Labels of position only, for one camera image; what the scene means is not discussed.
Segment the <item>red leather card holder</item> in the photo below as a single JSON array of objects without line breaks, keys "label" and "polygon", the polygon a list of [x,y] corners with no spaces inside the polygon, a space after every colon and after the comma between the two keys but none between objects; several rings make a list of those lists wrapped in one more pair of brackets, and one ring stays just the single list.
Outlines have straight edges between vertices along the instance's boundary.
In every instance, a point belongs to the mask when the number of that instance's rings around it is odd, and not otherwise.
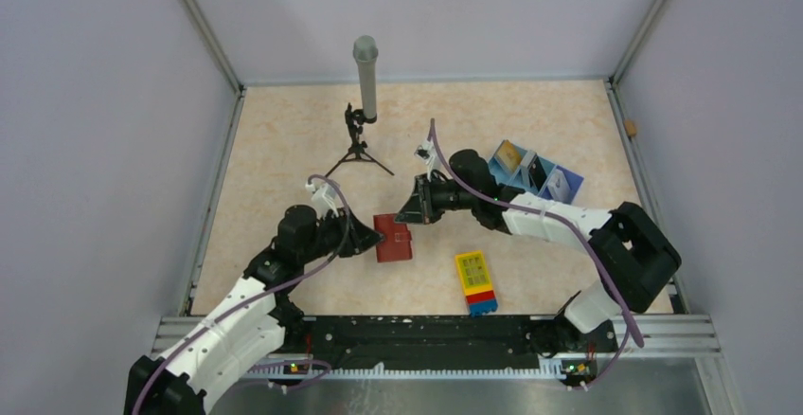
[{"label": "red leather card holder", "polygon": [[404,262],[413,259],[412,234],[407,224],[397,223],[394,213],[373,216],[374,229],[383,239],[376,245],[378,263]]}]

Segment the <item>gold credit card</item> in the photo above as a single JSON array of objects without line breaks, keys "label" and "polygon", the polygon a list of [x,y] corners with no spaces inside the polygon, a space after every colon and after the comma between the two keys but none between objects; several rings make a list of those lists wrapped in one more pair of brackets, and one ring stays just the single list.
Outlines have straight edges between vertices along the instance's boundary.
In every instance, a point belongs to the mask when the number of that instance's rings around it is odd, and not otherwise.
[{"label": "gold credit card", "polygon": [[508,173],[515,173],[521,164],[523,156],[515,145],[508,140],[503,140],[496,150],[494,158]]}]

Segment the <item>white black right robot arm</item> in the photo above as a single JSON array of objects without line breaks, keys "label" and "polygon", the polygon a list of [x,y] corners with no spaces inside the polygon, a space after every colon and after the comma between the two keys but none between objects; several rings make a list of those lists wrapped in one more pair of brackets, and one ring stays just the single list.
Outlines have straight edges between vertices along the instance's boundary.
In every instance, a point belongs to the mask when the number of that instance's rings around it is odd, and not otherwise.
[{"label": "white black right robot arm", "polygon": [[496,182],[485,159],[467,149],[454,153],[445,169],[433,144],[415,151],[426,171],[416,176],[410,198],[397,213],[398,223],[431,225],[448,211],[468,210],[486,229],[562,244],[586,253],[598,280],[571,297],[555,325],[558,343],[579,351],[594,329],[623,316],[637,346],[644,335],[634,320],[643,314],[682,264],[676,248],[638,204],[613,209],[576,207],[547,200],[524,189]]}]

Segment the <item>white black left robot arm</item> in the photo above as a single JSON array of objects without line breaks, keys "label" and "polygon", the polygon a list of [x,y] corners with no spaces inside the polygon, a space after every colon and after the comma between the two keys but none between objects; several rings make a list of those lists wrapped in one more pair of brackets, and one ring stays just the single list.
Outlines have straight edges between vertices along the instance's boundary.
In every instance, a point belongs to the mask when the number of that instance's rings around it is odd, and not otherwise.
[{"label": "white black left robot arm", "polygon": [[259,360],[302,343],[304,315],[289,295],[309,276],[306,265],[359,256],[383,239],[344,207],[324,215],[289,207],[223,301],[157,357],[132,365],[124,413],[209,413]]}]

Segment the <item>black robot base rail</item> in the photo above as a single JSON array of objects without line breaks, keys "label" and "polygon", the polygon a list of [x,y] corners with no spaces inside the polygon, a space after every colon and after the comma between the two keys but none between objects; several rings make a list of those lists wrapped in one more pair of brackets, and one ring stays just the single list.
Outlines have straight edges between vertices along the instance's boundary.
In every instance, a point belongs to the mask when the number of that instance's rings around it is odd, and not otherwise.
[{"label": "black robot base rail", "polygon": [[561,354],[582,360],[617,348],[610,321],[582,334],[552,316],[316,316],[286,333],[275,355],[335,370],[536,370]]}]

